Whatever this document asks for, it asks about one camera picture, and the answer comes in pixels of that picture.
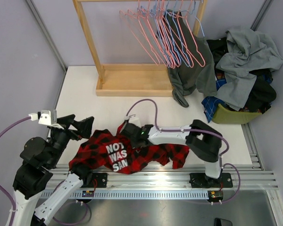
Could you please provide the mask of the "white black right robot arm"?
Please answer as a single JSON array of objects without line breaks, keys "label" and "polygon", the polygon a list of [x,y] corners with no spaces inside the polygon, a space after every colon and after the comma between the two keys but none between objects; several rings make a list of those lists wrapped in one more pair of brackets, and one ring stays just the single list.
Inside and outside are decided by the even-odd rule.
[{"label": "white black right robot arm", "polygon": [[120,134],[127,137],[134,147],[160,144],[184,145],[205,162],[206,184],[216,186],[221,182],[219,150],[223,136],[203,121],[194,120],[191,125],[157,129],[152,124],[141,127],[126,120]]}]

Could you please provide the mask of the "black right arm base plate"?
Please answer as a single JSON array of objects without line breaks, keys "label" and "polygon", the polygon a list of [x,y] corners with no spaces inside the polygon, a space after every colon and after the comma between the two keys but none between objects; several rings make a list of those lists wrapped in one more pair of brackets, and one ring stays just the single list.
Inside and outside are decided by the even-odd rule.
[{"label": "black right arm base plate", "polygon": [[189,176],[192,188],[233,188],[230,173],[221,173],[217,179],[210,178],[205,173],[190,173]]}]

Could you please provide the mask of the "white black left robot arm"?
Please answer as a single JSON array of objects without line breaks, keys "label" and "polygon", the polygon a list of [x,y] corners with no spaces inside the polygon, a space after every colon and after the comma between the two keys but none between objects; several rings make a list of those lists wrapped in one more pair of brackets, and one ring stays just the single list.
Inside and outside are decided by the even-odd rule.
[{"label": "white black left robot arm", "polygon": [[42,110],[29,114],[28,119],[47,126],[50,136],[33,137],[25,143],[20,154],[23,163],[13,182],[15,203],[10,220],[13,226],[47,226],[75,190],[92,183],[92,170],[79,163],[56,191],[36,206],[68,142],[90,138],[94,117],[76,121],[74,114],[57,118],[56,111]]}]

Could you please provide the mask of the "black button shirt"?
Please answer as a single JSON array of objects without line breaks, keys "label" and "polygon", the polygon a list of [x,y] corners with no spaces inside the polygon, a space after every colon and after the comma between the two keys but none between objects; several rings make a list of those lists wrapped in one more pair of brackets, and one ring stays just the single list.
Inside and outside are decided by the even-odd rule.
[{"label": "black button shirt", "polygon": [[[228,53],[226,37],[218,40],[207,40],[209,49],[212,53],[214,63],[217,64],[220,59]],[[254,70],[250,72],[257,77],[256,82],[248,96],[245,106],[239,109],[239,112],[265,113],[271,108],[271,103],[276,99],[276,91],[271,86],[273,81],[272,73],[268,69]],[[216,97],[206,97],[202,100],[205,115],[211,119],[217,110],[219,104],[230,111],[234,108]]]}]

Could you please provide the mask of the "red black plaid shirt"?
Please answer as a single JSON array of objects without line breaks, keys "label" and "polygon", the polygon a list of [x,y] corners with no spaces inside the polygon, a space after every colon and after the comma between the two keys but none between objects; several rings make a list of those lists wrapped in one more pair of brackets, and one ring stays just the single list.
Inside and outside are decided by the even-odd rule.
[{"label": "red black plaid shirt", "polygon": [[105,166],[116,173],[133,174],[140,172],[150,162],[156,161],[165,166],[170,161],[173,169],[184,166],[190,152],[185,145],[160,144],[133,148],[130,140],[120,135],[120,127],[113,136],[108,129],[95,130],[93,135],[82,143],[69,168],[84,164],[90,169]]}]

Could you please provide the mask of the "grey shirt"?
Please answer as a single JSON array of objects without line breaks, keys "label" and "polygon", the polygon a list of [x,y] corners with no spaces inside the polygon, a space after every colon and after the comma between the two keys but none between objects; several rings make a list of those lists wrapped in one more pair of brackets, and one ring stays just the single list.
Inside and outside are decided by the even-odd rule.
[{"label": "grey shirt", "polygon": [[226,34],[228,52],[216,65],[216,69],[224,72],[226,84],[218,89],[216,98],[238,111],[245,106],[257,79],[250,72],[279,70],[283,58],[273,39],[266,33],[237,26]]}]

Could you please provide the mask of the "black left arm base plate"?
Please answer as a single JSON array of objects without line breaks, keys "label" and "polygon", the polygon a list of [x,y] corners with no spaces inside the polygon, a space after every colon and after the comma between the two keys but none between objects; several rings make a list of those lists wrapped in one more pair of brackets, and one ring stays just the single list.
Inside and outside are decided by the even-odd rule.
[{"label": "black left arm base plate", "polygon": [[84,188],[106,188],[108,182],[107,173],[93,173],[92,178],[87,184],[84,184]]}]

